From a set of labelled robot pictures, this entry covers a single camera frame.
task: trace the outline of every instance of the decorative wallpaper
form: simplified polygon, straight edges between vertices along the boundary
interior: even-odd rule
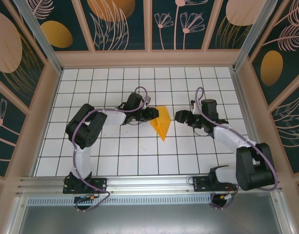
[[[289,2],[252,65],[268,104],[299,75],[299,0]]]
[[[209,49],[240,49],[265,0],[224,0]]]
[[[272,116],[292,171],[299,172],[299,87],[273,112]]]
[[[5,176],[25,117],[0,93],[0,176]]]
[[[81,0],[95,50],[144,50],[143,0]]]
[[[0,1],[0,81],[30,106],[44,64]]]
[[[153,0],[153,50],[201,49],[214,0]]]
[[[272,21],[274,15],[276,14],[276,12],[277,12],[277,10],[278,10],[278,8],[280,7],[281,4],[282,4],[282,0],[278,0],[277,3],[276,3],[276,6],[275,6],[275,8],[274,8],[274,10],[273,10],[272,13],[271,13],[271,16],[269,17],[269,19],[268,19],[267,23],[265,24],[263,30],[261,31],[260,35],[258,36],[256,42],[255,42],[254,45],[252,46],[252,48],[251,48],[251,50],[250,50],[250,52],[249,52],[249,57],[251,57],[252,53],[253,53],[254,50],[256,49],[256,47],[257,47],[257,45],[258,45],[258,43],[259,43],[259,41],[260,41],[262,35],[265,33],[267,27],[269,26],[270,22]]]

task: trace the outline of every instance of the purple cable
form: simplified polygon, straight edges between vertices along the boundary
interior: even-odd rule
[[[108,194],[108,195],[107,195],[104,199],[102,199],[99,203],[97,203],[97,204],[94,205],[94,206],[91,206],[91,207],[87,208],[86,210],[80,210],[80,209],[78,208],[78,204],[79,204],[79,202],[83,201],[83,199],[79,200],[79,201],[76,203],[76,205],[75,205],[75,207],[76,207],[76,209],[77,209],[78,212],[81,211],[81,212],[84,213],[84,212],[86,212],[86,211],[91,211],[91,210],[95,209],[96,207],[98,207],[103,201],[105,201],[105,200],[110,196],[110,192],[105,191],[105,190],[103,190],[103,189],[99,189],[99,188],[97,188],[97,187],[95,187],[95,186],[89,184],[89,183],[86,182],[86,181],[82,178],[82,176],[80,175],[80,173],[79,173],[79,171],[78,171],[78,169],[77,169],[77,165],[76,165],[76,152],[77,152],[77,145],[76,145],[76,143],[75,143],[76,134],[78,133],[78,130],[79,130],[80,126],[81,126],[83,123],[85,123],[85,120],[86,120],[91,114],[93,114],[93,113],[95,113],[95,112],[97,112],[97,111],[100,111],[100,112],[103,112],[103,111],[134,112],[134,111],[137,111],[137,110],[141,109],[141,108],[145,105],[148,95],[147,95],[147,90],[146,90],[144,87],[142,87],[142,86],[137,87],[137,88],[135,89],[134,92],[136,92],[137,89],[139,89],[139,88],[141,88],[141,89],[143,89],[143,90],[145,91],[145,100],[144,100],[144,102],[143,102],[138,108],[136,108],[136,109],[134,109],[134,110],[129,110],[129,111],[124,111],[124,110],[119,110],[119,109],[95,109],[95,110],[93,110],[93,111],[90,111],[90,112],[87,113],[87,115],[80,121],[80,123],[77,125],[77,127],[76,127],[76,129],[75,129],[75,131],[74,131],[74,133],[73,133],[73,135],[72,135],[71,142],[72,142],[73,147],[74,147],[74,151],[73,151],[73,166],[74,166],[74,168],[75,168],[75,171],[76,171],[76,173],[77,173],[79,179],[80,179],[85,185],[87,185],[88,187],[94,189],[94,191],[99,191],[99,192],[101,192],[101,193],[106,193],[106,194]]]
[[[202,94],[201,94],[201,97],[198,98],[198,92],[202,90]],[[250,145],[253,149],[256,150],[256,152],[261,155],[261,157],[264,159],[264,161],[266,162],[266,164],[269,166],[269,168],[271,169],[272,171],[272,174],[273,174],[273,177],[274,177],[274,186],[271,188],[271,189],[264,189],[264,188],[260,188],[260,190],[263,190],[263,191],[273,191],[277,188],[277,185],[278,185],[278,178],[277,178],[277,175],[276,175],[276,172],[275,172],[275,169],[274,167],[272,166],[271,162],[267,159],[267,157],[264,155],[264,153],[262,153],[261,150],[259,150],[254,144],[252,144],[251,142],[247,141],[246,138],[244,138],[241,134],[239,134],[238,132],[236,132],[234,129],[231,129],[229,127],[226,127],[224,125],[221,125],[221,124],[218,124],[218,123],[215,123],[214,121],[212,121],[211,119],[209,119],[203,112],[202,112],[202,109],[200,107],[200,105],[198,105],[198,101],[203,97],[204,95],[204,89],[202,87],[198,87],[198,89],[196,90],[196,93],[195,93],[195,102],[196,102],[196,106],[197,106],[197,109],[198,111],[200,112],[200,114],[207,120],[209,121],[210,123],[218,126],[218,127],[221,127],[221,128],[224,128],[228,131],[231,131],[232,133],[234,133],[235,135],[237,135],[240,139],[244,140],[245,142],[248,143],[248,145]]]

